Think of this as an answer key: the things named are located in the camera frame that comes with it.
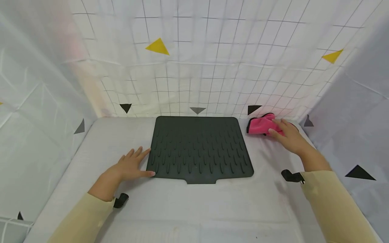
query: yellow triangle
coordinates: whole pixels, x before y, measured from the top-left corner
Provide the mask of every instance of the yellow triangle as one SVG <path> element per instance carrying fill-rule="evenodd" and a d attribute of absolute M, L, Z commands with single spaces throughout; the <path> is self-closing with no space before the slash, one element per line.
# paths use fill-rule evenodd
<path fill-rule="evenodd" d="M 340 50 L 340 51 L 336 51 L 336 52 L 324 55 L 324 56 L 322 56 L 322 58 L 327 60 L 327 61 L 329 61 L 329 62 L 331 62 L 332 64 L 334 64 L 335 61 L 338 59 L 338 57 L 339 57 L 339 55 L 341 54 L 342 51 L 343 51 L 343 49 Z"/>
<path fill-rule="evenodd" d="M 169 54 L 168 50 L 166 49 L 164 43 L 162 42 L 161 38 L 159 38 L 158 40 L 151 43 L 151 45 L 146 47 L 146 50 L 154 51 L 157 53 L 162 53 L 162 54 L 170 56 L 170 54 Z"/>

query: white fabric wall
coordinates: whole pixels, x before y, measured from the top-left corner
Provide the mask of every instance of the white fabric wall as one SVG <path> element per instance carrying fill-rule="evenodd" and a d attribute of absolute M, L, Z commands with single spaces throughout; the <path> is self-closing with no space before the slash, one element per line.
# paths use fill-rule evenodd
<path fill-rule="evenodd" d="M 0 239 L 5 243 L 24 239 L 96 119 L 77 78 L 40 42 L 43 36 L 26 19 L 25 7 L 0 2 Z M 77 133 L 82 121 L 84 132 Z"/>
<path fill-rule="evenodd" d="M 383 242 L 389 242 L 388 67 L 389 20 L 309 113 L 313 127 L 304 127 Z M 375 180 L 346 177 L 357 165 Z"/>
<path fill-rule="evenodd" d="M 297 119 L 347 63 L 382 0 L 69 0 L 77 63 L 105 116 Z M 170 56 L 145 48 L 162 38 Z M 335 64 L 323 55 L 344 49 Z M 132 104 L 126 114 L 120 104 Z M 262 105 L 247 115 L 248 105 Z"/>

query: hand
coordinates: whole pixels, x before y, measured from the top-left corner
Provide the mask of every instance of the hand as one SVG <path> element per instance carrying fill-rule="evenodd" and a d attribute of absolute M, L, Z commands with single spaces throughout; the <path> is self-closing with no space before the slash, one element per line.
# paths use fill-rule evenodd
<path fill-rule="evenodd" d="M 139 170 L 140 162 L 150 153 L 151 149 L 147 149 L 142 153 L 142 147 L 134 152 L 131 149 L 127 155 L 123 155 L 117 164 L 113 165 L 108 170 L 115 171 L 119 175 L 121 181 L 134 180 L 141 177 L 153 177 L 154 171 L 141 171 Z"/>
<path fill-rule="evenodd" d="M 277 139 L 277 141 L 280 142 L 284 148 L 299 156 L 304 151 L 313 149 L 313 147 L 305 140 L 305 138 L 301 136 L 300 132 L 294 125 L 290 124 L 285 119 L 281 119 L 281 121 L 273 119 L 273 122 L 282 129 L 285 136 L 282 136 L 273 129 L 269 129 L 269 133 L 272 137 Z"/>

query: white table surface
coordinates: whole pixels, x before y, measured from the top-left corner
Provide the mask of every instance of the white table surface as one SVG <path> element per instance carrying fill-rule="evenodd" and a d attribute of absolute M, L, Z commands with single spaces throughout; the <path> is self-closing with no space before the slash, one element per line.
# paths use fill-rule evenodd
<path fill-rule="evenodd" d="M 245 133 L 254 175 L 188 185 L 184 180 L 145 178 L 122 183 L 129 195 L 114 210 L 97 242 L 324 242 L 298 183 L 281 171 L 302 171 L 300 159 L 273 139 Z M 26 243 L 46 242 L 98 176 L 131 148 L 150 147 L 155 118 L 100 118 L 88 132 Z M 307 139 L 300 126 L 294 122 Z M 145 170 L 147 158 L 142 164 Z"/>

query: forearm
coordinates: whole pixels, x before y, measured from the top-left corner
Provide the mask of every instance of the forearm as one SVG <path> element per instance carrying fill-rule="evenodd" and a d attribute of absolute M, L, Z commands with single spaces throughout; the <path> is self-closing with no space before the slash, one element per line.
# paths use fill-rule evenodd
<path fill-rule="evenodd" d="M 108 169 L 74 206 L 50 237 L 50 243 L 92 243 L 112 212 L 120 177 Z"/>
<path fill-rule="evenodd" d="M 62 220 L 48 243 L 93 243 L 112 212 L 115 199 L 104 202 L 86 193 Z"/>
<path fill-rule="evenodd" d="M 367 220 L 333 171 L 301 173 L 301 186 L 328 243 L 374 243 Z"/>
<path fill-rule="evenodd" d="M 301 162 L 303 163 L 304 170 L 306 172 L 319 170 L 332 171 L 324 156 L 308 143 L 301 152 L 297 153 L 297 155 L 300 156 Z"/>

